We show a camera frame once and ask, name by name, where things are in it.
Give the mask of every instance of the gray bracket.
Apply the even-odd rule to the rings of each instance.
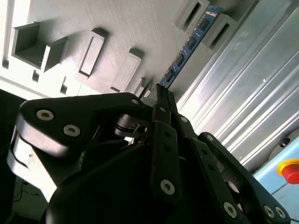
[[[41,72],[46,72],[60,63],[68,40],[64,37],[49,44],[39,42],[39,27],[40,24],[34,22],[14,28],[12,56]]]
[[[207,0],[184,0],[173,24],[190,35],[209,5]]]
[[[105,38],[99,34],[97,29],[90,31],[85,48],[83,49],[78,62],[78,73],[87,77],[92,74],[93,68],[104,44],[104,40]]]
[[[202,43],[216,53],[225,40],[233,33],[237,22],[225,14],[220,14]]]
[[[114,78],[114,81],[112,82],[111,89],[115,90],[116,92],[124,92],[138,66],[140,65],[140,62],[141,58],[133,55],[131,52],[128,52]]]

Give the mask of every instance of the metal panel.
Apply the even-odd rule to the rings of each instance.
[[[178,102],[197,133],[213,133],[250,170],[299,124],[297,7],[261,1]]]

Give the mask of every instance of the black cable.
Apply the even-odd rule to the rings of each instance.
[[[40,194],[38,194],[38,193],[30,193],[30,192],[28,192],[28,191],[22,191],[22,193],[27,193],[27,194],[29,194],[29,195],[33,195],[33,196],[39,196]]]
[[[23,197],[23,182],[24,182],[24,181],[22,180],[21,191],[19,192],[19,193],[21,193],[21,196],[20,196],[19,199],[15,200],[15,201],[13,201],[13,202],[18,202],[18,201],[20,201],[20,200],[22,199],[22,197]]]
[[[21,194],[20,198],[17,199],[17,200],[15,200],[15,201],[13,201],[13,202],[20,201],[22,199],[22,197],[23,197],[23,193],[27,193],[27,194],[30,194],[30,195],[33,195],[33,196],[40,196],[40,194],[37,194],[37,193],[31,194],[30,192],[23,190],[23,184],[24,184],[24,180],[22,180],[22,185],[21,185],[20,192],[16,196],[14,196],[14,198],[15,198],[15,197],[18,197],[19,194]]]

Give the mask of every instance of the metal screw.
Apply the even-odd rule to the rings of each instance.
[[[231,203],[225,202],[223,203],[223,207],[224,210],[228,213],[228,215],[231,216],[232,218],[236,218],[238,216],[236,209]]]
[[[276,209],[276,211],[277,211],[277,213],[279,214],[280,217],[282,217],[282,218],[286,218],[286,215],[285,215],[284,211],[282,211],[282,210],[280,209],[280,207],[277,207],[277,206],[276,206],[275,209]]]
[[[209,140],[209,141],[214,141],[213,137],[211,135],[207,135],[206,138]]]
[[[173,195],[175,192],[174,185],[169,180],[161,181],[161,189],[168,195]]]
[[[132,102],[137,105],[139,104],[138,100],[136,100],[136,99],[132,99]]]
[[[185,117],[181,117],[181,120],[182,120],[183,122],[185,122],[185,123],[188,123],[188,120],[187,120],[187,118],[185,118]]]
[[[64,133],[71,137],[77,137],[80,135],[80,129],[75,125],[64,126]]]
[[[274,217],[275,217],[274,212],[272,211],[272,209],[271,209],[269,206],[265,205],[265,206],[263,207],[263,209],[266,211],[266,213],[267,213],[267,215],[268,215],[269,217],[271,217],[271,218],[274,218]]]
[[[52,120],[54,118],[54,114],[48,110],[39,110],[36,115],[40,120]]]
[[[160,110],[166,112],[166,110],[163,107],[160,107]]]

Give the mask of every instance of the gray rectangular block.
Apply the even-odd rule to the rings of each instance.
[[[125,60],[123,61],[120,69],[118,70],[114,81],[112,82],[111,89],[118,92],[124,92],[135,74],[141,59],[131,52],[128,52]]]
[[[173,24],[190,35],[209,5],[208,0],[184,0]]]
[[[189,15],[196,6],[198,0],[184,0],[179,10],[177,11],[176,17],[174,18],[173,24],[181,29],[186,23]]]
[[[210,28],[202,43],[213,52],[217,52],[237,26],[235,20],[225,14],[220,14]]]
[[[134,94],[137,96],[137,97],[140,97],[142,92],[144,91],[144,89],[146,88],[147,86],[147,82],[146,82],[146,78],[140,78],[139,79],[139,82],[137,83],[137,86],[134,90]]]
[[[207,0],[198,0],[198,3],[200,6],[197,9],[197,12],[195,13],[194,17],[189,22],[188,26],[185,26],[182,29],[188,35],[191,35],[193,30],[195,29],[196,24],[199,22],[200,18],[205,13],[207,7],[210,5],[210,2]]]
[[[89,34],[86,46],[82,51],[81,58],[78,63],[78,73],[90,76],[100,54],[105,38],[102,37],[96,29]]]
[[[143,97],[149,97],[149,95],[153,91],[154,87],[155,87],[155,85],[154,85],[153,81],[150,80],[147,87],[146,87],[146,90],[144,91]]]

